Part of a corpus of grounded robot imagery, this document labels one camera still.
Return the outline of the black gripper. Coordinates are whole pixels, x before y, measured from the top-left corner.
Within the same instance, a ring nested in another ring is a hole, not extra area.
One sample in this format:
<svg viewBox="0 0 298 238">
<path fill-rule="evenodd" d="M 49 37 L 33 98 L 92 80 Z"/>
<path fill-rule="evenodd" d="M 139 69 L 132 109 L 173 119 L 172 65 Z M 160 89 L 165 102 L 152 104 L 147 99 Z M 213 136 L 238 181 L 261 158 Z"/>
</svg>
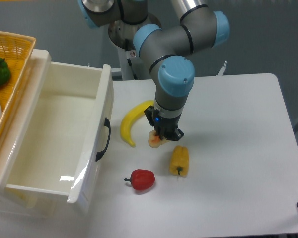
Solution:
<svg viewBox="0 0 298 238">
<path fill-rule="evenodd" d="M 167 118 L 162 115 L 162 112 L 158 109 L 154 109 L 153 106 L 149 106 L 144 111 L 149 124 L 154 127 L 155 139 L 162 140 L 163 138 L 168 141 L 179 141 L 184 132 L 178 128 L 178 122 L 181 115 L 176 117 Z"/>
</svg>

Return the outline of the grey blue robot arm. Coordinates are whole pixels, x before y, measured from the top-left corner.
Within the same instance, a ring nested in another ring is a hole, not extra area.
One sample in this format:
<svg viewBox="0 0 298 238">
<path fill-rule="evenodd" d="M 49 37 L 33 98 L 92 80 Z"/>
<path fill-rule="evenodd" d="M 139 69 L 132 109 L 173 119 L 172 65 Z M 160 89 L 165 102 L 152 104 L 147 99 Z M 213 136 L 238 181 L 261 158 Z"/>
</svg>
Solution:
<svg viewBox="0 0 298 238">
<path fill-rule="evenodd" d="M 227 16 L 204 0 L 174 0 L 179 25 L 163 30 L 145 0 L 80 0 L 78 5 L 90 27 L 109 25 L 113 44 L 136 51 L 156 85 L 145 115 L 161 139 L 180 140 L 178 122 L 195 78 L 188 56 L 229 38 Z"/>
</svg>

